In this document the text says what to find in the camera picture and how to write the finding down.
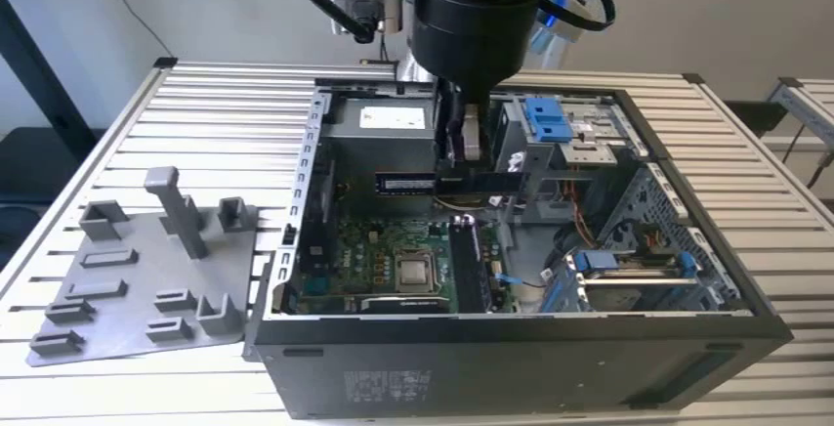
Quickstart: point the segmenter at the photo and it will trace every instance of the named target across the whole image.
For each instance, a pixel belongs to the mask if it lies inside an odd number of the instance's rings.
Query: sticker
[[[360,128],[424,130],[426,114],[422,108],[367,106],[362,109]]]
[[[386,190],[432,189],[432,180],[386,180]]]
[[[574,123],[571,123],[571,126],[577,131],[594,131],[594,127],[590,126],[587,123],[579,123],[575,121]]]
[[[352,403],[423,402],[431,382],[430,370],[348,370],[344,387]]]

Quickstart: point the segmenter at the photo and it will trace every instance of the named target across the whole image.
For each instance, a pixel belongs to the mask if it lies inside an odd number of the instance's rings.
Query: robotic arm
[[[372,41],[391,32],[392,0],[354,0],[344,5],[311,0],[355,36]],[[435,145],[438,168],[487,169],[486,133],[490,91],[522,68],[538,11],[586,30],[602,30],[615,17],[613,0],[601,0],[605,21],[591,21],[550,0],[414,0],[412,52],[438,77]]]

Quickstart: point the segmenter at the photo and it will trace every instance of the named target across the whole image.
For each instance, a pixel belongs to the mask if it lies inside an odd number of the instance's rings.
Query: green circuit board
[[[447,223],[414,220],[343,220],[335,252],[335,272],[328,277],[304,275],[302,303],[310,313],[350,313],[356,299],[398,295],[398,256],[430,255],[431,291],[414,294],[450,300],[458,311],[454,268],[448,255]],[[484,263],[500,262],[495,228],[479,228]]]

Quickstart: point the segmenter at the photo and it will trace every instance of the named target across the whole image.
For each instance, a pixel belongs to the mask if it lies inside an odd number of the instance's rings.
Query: open computer tower
[[[434,100],[316,82],[248,337],[291,416],[682,408],[791,335],[627,93],[499,87],[448,180]]]

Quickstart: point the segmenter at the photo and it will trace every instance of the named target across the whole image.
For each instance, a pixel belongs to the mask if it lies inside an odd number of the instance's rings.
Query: aluminum workbench
[[[833,150],[834,80],[781,77],[769,101],[782,104]]]
[[[31,368],[28,340],[83,239],[83,204],[117,199],[128,213],[158,211],[141,187],[148,167],[180,168],[183,192],[199,206],[242,196],[260,207],[252,265],[259,275],[280,241],[312,80],[392,75],[388,66],[195,63],[149,73],[0,273],[0,418],[84,426],[291,421],[263,365],[240,358],[240,344]],[[508,82],[629,91],[797,339],[679,415],[394,422],[834,424],[834,217],[827,209],[709,88],[683,76],[527,71]]]

